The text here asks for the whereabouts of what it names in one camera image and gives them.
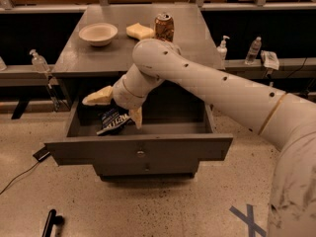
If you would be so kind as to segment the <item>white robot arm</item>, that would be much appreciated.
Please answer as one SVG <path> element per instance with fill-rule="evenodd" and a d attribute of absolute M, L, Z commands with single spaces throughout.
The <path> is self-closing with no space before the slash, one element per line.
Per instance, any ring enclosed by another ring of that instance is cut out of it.
<path fill-rule="evenodd" d="M 133 64 L 115 85 L 84 98 L 115 102 L 140 121 L 139 108 L 162 81 L 178 84 L 252 129 L 280 155 L 272 184 L 268 237 L 316 237 L 316 104 L 273 87 L 189 61 L 158 39 L 139 41 Z"/>

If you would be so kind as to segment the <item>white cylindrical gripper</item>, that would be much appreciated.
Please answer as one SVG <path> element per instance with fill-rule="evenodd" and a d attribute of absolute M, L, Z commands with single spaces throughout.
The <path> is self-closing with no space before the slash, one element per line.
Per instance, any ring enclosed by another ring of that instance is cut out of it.
<path fill-rule="evenodd" d="M 135 64 L 123 74 L 114 86 L 107 86 L 97 92 L 91 93 L 82 100 L 86 106 L 109 105 L 114 99 L 116 104 L 128 111 L 130 118 L 135 122 L 136 128 L 142 127 L 142 108 L 148 94 L 164 82 L 142 73 Z"/>

